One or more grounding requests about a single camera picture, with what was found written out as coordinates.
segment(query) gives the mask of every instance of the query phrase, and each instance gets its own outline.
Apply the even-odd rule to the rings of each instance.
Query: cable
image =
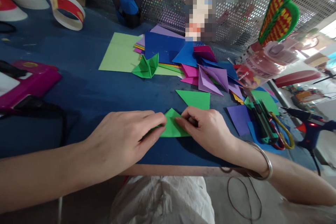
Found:
[[[233,178],[238,179],[238,180],[244,185],[244,187],[245,187],[245,190],[246,190],[246,192],[247,192],[247,197],[248,197],[248,204],[249,204],[249,206],[250,206],[250,214],[251,214],[251,218],[246,217],[246,216],[243,215],[241,212],[239,212],[238,209],[237,209],[237,208],[233,205],[233,203],[232,203],[232,200],[231,200],[231,197],[230,197],[230,193],[229,193],[229,184],[230,184],[230,180],[233,179]],[[229,178],[229,180],[227,181],[227,184],[228,184],[228,185],[227,185],[227,191],[228,191],[227,194],[228,194],[228,196],[229,196],[229,200],[230,200],[230,203],[231,203],[231,206],[233,207],[233,209],[235,209],[236,212],[239,213],[243,218],[245,218],[245,219],[251,221],[251,223],[253,223],[253,221],[257,221],[257,220],[259,220],[259,219],[261,218],[261,214],[262,214],[262,212],[263,212],[263,206],[262,206],[262,204],[261,204],[261,200],[260,200],[260,198],[259,198],[259,196],[258,196],[258,194],[257,194],[257,192],[256,192],[256,189],[254,188],[254,185],[252,184],[251,179],[250,179],[250,178],[248,178],[248,179],[249,179],[249,181],[251,182],[251,185],[252,185],[252,188],[253,188],[253,190],[254,190],[254,193],[256,194],[256,196],[257,196],[257,198],[258,198],[258,200],[259,200],[259,203],[260,203],[260,212],[259,212],[259,216],[258,216],[257,218],[252,219],[252,207],[251,207],[251,202],[250,202],[250,195],[249,195],[249,192],[248,192],[248,189],[247,189],[245,183],[244,183],[240,178],[237,178],[237,177],[230,177],[230,178]]]
[[[316,161],[316,158],[315,158],[314,152],[313,152],[313,150],[312,150],[312,149],[309,149],[308,151],[309,151],[309,153],[310,153],[311,157],[312,157],[312,158],[313,158],[313,160],[314,160],[314,163],[315,163],[315,166],[316,166],[316,169],[317,169],[317,173],[318,173],[318,175],[321,177],[321,171],[320,171],[319,165],[317,164],[317,161]]]

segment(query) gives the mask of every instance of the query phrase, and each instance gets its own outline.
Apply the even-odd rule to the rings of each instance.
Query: green paper triangle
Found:
[[[175,117],[181,117],[173,108],[165,114],[167,118],[166,130],[162,133],[161,137],[189,137],[190,135],[185,132],[181,126],[175,121]]]
[[[202,110],[210,109],[210,93],[175,90],[188,106]]]

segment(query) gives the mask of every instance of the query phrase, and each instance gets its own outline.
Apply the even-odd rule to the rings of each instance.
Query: bracelet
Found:
[[[249,170],[248,169],[246,169],[246,172],[247,172],[247,174],[250,176],[250,177],[252,177],[252,178],[255,178],[255,179],[257,179],[257,180],[269,180],[271,177],[272,177],[272,175],[273,175],[273,167],[272,167],[272,164],[271,164],[271,161],[270,161],[270,159],[267,157],[267,155],[266,155],[266,153],[257,145],[257,144],[255,144],[255,143],[253,143],[253,142],[251,142],[251,141],[246,141],[247,143],[249,143],[250,145],[252,145],[252,146],[254,146],[254,147],[256,147],[260,152],[261,152],[261,154],[264,156],[264,158],[266,159],[266,162],[267,162],[267,166],[268,166],[268,170],[269,170],[269,173],[268,173],[268,176],[267,177],[262,177],[262,176],[260,176],[260,177],[255,177],[254,175],[252,175],[250,172],[249,172]]]

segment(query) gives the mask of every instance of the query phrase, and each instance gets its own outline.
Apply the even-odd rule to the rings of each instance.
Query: tape roll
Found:
[[[76,0],[50,0],[55,19],[66,28],[81,30],[85,19],[85,11]],[[65,10],[77,19],[71,19],[62,14],[59,9]]]

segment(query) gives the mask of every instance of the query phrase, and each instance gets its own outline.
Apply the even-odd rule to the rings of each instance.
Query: plastic container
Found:
[[[239,82],[250,89],[255,89],[286,69],[295,62],[297,53],[291,48],[296,40],[287,39],[283,43],[271,41],[260,51],[254,52],[237,70]]]

